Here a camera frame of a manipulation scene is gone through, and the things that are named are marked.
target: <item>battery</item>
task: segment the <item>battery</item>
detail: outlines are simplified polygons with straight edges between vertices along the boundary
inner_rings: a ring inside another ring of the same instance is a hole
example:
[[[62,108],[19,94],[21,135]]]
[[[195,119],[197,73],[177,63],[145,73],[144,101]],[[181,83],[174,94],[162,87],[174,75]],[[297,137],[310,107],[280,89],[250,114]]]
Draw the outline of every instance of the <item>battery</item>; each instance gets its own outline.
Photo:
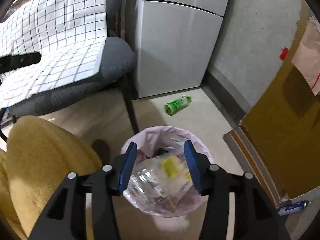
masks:
[[[300,210],[304,210],[308,206],[309,203],[310,203],[310,201],[308,201],[308,200],[302,200],[302,201],[294,203],[290,206],[278,208],[277,210],[278,210],[278,213],[280,216],[285,216],[285,215],[289,215],[289,214],[298,212]]]

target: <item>checkered cloth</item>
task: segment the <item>checkered cloth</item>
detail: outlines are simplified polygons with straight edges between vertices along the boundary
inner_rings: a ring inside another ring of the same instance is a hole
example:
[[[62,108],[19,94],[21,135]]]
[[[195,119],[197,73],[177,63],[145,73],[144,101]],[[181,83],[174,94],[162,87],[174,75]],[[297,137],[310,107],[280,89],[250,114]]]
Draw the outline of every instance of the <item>checkered cloth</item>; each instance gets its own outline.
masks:
[[[0,56],[39,51],[1,75],[0,107],[95,75],[107,37],[105,0],[32,0],[0,24]]]

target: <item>gray wall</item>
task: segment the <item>gray wall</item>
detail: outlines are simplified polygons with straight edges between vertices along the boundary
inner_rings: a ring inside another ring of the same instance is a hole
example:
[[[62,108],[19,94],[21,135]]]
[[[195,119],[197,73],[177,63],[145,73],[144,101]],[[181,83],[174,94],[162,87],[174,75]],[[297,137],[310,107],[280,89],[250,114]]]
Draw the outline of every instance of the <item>gray wall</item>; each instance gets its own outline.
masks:
[[[209,72],[249,112],[290,48],[301,0],[229,0]]]

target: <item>chair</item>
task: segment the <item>chair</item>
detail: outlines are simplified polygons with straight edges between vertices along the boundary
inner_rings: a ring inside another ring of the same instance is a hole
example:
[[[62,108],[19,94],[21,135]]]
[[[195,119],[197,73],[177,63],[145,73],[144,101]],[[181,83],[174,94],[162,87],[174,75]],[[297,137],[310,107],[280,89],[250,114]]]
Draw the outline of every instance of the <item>chair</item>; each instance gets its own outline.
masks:
[[[117,13],[121,0],[105,0],[105,3],[108,26],[108,21]],[[139,129],[131,102],[132,87],[130,87],[129,79],[129,73],[135,67],[135,63],[136,56],[130,46],[119,37],[108,36],[103,46],[100,68],[96,74],[55,89],[33,93],[31,97],[9,106],[9,112],[13,115],[13,122],[15,122],[16,117],[39,116],[70,106],[116,81],[123,94],[132,129],[134,133],[138,133]],[[1,109],[0,120],[3,118],[5,111],[5,107]],[[6,141],[7,138],[1,131],[0,136]]]

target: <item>pink trash bag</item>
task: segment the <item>pink trash bag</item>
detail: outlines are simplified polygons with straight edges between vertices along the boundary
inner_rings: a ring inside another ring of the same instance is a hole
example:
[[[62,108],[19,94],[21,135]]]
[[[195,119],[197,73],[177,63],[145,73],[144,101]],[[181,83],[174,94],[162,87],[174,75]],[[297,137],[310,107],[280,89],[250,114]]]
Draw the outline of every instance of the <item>pink trash bag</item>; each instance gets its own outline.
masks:
[[[210,163],[214,163],[213,158],[209,152],[209,149],[203,144],[203,142],[191,132],[172,126],[155,126],[146,128],[140,133],[134,135],[128,139],[121,149],[121,154],[125,154],[131,142],[135,142],[138,148],[138,155],[135,166],[154,156],[159,149],[170,152],[170,154],[183,155],[184,142],[191,140],[195,150],[198,153],[205,154]],[[168,210],[165,208],[159,208],[154,212],[145,211],[139,208],[135,203],[134,198],[128,194],[128,191],[124,191],[123,196],[136,208],[140,209],[146,214],[151,214],[160,217],[177,217],[183,216],[189,212],[196,210],[207,200],[207,196],[200,196],[192,186],[186,194],[180,199],[174,210]]]

